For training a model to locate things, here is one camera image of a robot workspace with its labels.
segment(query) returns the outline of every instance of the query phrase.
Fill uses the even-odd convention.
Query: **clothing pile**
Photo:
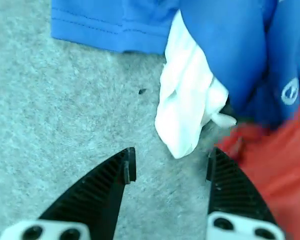
[[[300,208],[288,210],[300,205],[300,0],[52,0],[51,35],[165,54],[154,124],[176,159],[210,120],[236,125],[220,113],[227,100],[253,119],[258,127],[239,126],[220,147],[300,239]]]

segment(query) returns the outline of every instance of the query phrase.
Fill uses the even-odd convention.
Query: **small black debris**
[[[146,90],[147,90],[146,88],[140,89],[140,90],[139,90],[139,95],[144,94]]]

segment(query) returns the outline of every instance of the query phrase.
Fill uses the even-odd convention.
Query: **carpet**
[[[0,233],[135,147],[114,239],[204,239],[207,154],[228,130],[209,123],[173,159],[154,127],[164,62],[52,39],[50,1],[0,0]]]

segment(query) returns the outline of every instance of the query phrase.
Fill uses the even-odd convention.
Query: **stitched seam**
[[[62,9],[59,9],[59,8],[56,8],[56,7],[52,7],[51,9],[60,11],[62,13],[67,13],[67,14],[70,14],[70,15],[73,15],[73,16],[76,16],[76,17],[82,17],[82,18],[85,18],[85,19],[95,20],[95,21],[98,21],[98,22],[102,22],[102,23],[106,23],[106,24],[112,24],[112,25],[115,25],[115,26],[122,27],[121,24],[117,24],[117,23],[113,23],[113,22],[108,22],[108,21],[105,21],[105,20],[101,20],[101,19],[97,19],[97,18],[93,18],[93,17],[88,17],[88,16],[85,16],[85,15],[75,14],[73,12],[62,10]]]
[[[76,13],[70,12],[68,10],[63,10],[63,9],[56,8],[56,7],[52,7],[51,9],[59,11],[59,12],[62,12],[62,13],[70,14],[70,15],[73,15],[73,16],[76,16],[76,17],[82,17],[82,18],[85,18],[85,19],[94,20],[94,21],[98,21],[98,22],[101,22],[101,23],[112,24],[112,25],[115,25],[115,26],[122,27],[122,24],[118,24],[118,23],[114,23],[114,22],[109,22],[109,21],[105,21],[105,20],[102,20],[102,19],[94,18],[94,17],[88,17],[88,16],[81,15],[81,14],[76,14]],[[126,21],[126,22],[129,22],[129,23],[138,23],[138,21],[136,21],[136,20],[127,19],[127,18],[124,18],[122,20]],[[148,25],[148,26],[165,28],[165,26],[156,26],[156,25]]]
[[[118,35],[118,32],[113,32],[113,31],[108,31],[108,30],[104,30],[104,29],[100,29],[100,28],[96,28],[96,27],[92,27],[92,26],[87,26],[85,24],[74,22],[74,21],[64,20],[64,19],[55,18],[55,17],[52,17],[51,19],[61,21],[61,22],[70,23],[70,24],[79,25],[79,26],[82,26],[82,27],[86,27],[86,28],[93,29],[93,30],[98,30],[98,31],[101,31],[101,32],[109,33],[109,34]],[[141,30],[138,30],[138,29],[124,29],[124,30],[122,30],[122,32],[139,32],[139,33],[142,33],[142,34],[157,36],[157,37],[161,37],[161,38],[166,38],[167,37],[167,36],[156,34],[156,33],[144,32],[144,31],[141,31]]]

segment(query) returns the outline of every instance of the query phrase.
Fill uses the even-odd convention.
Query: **white cloth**
[[[196,148],[202,127],[210,120],[225,128],[237,121],[219,113],[229,93],[211,72],[180,11],[171,25],[165,58],[154,124],[173,157],[179,159]]]

